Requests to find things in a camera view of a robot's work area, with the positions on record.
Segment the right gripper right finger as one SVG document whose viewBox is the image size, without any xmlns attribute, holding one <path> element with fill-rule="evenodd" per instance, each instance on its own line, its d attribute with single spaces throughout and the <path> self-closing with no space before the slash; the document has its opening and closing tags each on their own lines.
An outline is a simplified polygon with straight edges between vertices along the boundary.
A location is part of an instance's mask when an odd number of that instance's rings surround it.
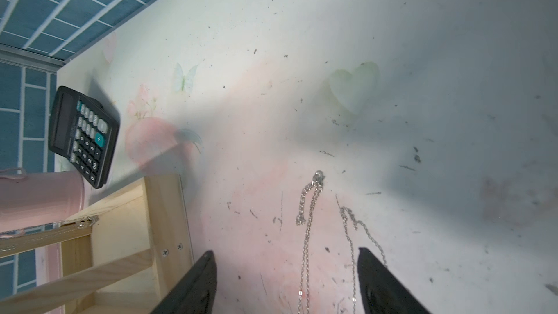
<svg viewBox="0 0 558 314">
<path fill-rule="evenodd" d="M 430 314 L 373 253 L 359 248 L 357 274 L 366 314 Z"/>
</svg>

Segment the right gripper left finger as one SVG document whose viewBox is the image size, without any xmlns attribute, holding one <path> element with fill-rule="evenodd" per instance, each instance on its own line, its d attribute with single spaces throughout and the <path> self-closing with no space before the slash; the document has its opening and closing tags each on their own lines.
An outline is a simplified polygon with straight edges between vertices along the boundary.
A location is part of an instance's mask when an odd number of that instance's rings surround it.
<svg viewBox="0 0 558 314">
<path fill-rule="evenodd" d="M 206 251 L 151 314 L 211 314 L 217 292 L 217 264 Z"/>
</svg>

